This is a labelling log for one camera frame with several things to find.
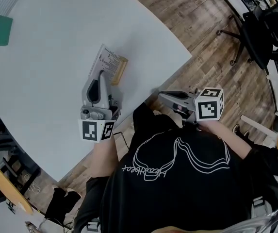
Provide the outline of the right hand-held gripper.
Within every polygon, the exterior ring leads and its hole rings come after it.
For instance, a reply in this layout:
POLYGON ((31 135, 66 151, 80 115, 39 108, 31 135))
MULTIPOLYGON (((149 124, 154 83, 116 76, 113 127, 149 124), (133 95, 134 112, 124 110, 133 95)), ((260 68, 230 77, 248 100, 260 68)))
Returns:
POLYGON ((224 109, 224 89, 205 87, 193 93, 161 91, 158 99, 167 107, 180 113, 183 124, 219 120, 224 109))

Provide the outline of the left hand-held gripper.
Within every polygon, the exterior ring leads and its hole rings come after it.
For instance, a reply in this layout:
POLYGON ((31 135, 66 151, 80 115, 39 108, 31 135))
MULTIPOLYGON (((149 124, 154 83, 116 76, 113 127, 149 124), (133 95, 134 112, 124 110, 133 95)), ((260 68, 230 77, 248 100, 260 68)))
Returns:
POLYGON ((81 139, 100 143, 111 138, 120 116, 119 103, 109 95, 107 74, 101 70, 87 79, 82 89, 81 118, 78 120, 81 139))

